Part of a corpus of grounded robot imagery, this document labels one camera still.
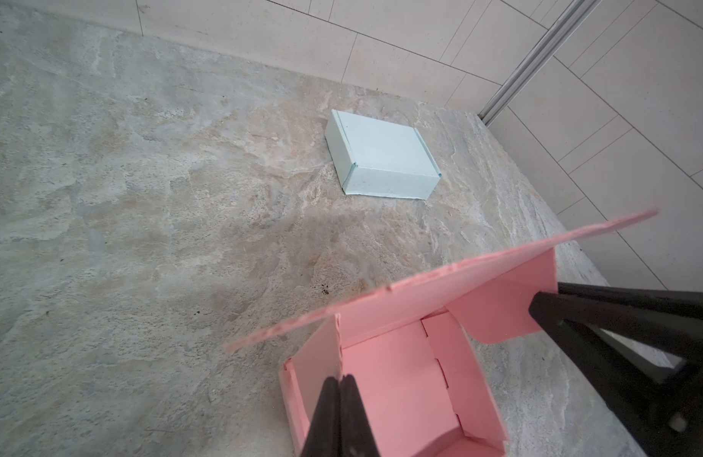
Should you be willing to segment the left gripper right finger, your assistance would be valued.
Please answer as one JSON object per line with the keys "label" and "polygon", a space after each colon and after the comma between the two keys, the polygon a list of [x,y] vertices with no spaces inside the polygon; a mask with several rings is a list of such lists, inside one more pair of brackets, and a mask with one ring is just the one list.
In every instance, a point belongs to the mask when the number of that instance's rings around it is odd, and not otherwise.
{"label": "left gripper right finger", "polygon": [[379,457],[360,390],[353,375],[340,382],[339,455],[343,457]]}

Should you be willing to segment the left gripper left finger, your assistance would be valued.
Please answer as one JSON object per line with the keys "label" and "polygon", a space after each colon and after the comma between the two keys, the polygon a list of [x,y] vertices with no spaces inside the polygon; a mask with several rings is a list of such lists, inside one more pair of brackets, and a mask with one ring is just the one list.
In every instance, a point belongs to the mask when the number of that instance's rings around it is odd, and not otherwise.
{"label": "left gripper left finger", "polygon": [[338,457],[341,452],[341,397],[339,382],[325,379],[301,457]]}

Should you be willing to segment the light blue paper box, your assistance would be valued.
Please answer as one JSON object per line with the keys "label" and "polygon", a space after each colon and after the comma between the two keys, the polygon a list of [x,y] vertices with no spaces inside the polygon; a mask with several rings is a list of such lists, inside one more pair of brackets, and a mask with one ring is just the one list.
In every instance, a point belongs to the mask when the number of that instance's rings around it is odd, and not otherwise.
{"label": "light blue paper box", "polygon": [[426,200],[442,177],[416,128],[333,110],[325,138],[347,195]]}

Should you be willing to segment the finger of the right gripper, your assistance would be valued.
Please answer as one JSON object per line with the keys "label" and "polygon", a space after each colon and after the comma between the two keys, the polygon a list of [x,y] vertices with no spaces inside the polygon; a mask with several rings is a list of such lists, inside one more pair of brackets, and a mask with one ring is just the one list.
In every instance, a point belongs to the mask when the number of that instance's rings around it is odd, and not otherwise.
{"label": "finger of the right gripper", "polygon": [[530,316],[648,456],[703,456],[703,292],[561,283]]}

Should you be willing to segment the pink paper box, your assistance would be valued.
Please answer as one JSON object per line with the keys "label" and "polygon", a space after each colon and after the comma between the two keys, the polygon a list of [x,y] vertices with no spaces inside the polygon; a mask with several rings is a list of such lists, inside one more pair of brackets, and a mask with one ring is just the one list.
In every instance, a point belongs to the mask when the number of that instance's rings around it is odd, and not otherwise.
{"label": "pink paper box", "polygon": [[529,306],[557,289],[555,249],[615,232],[653,211],[484,254],[320,308],[226,344],[255,344],[309,324],[316,331],[279,373],[292,441],[311,432],[322,384],[351,375],[384,456],[502,456],[509,435],[473,342],[538,331]]}

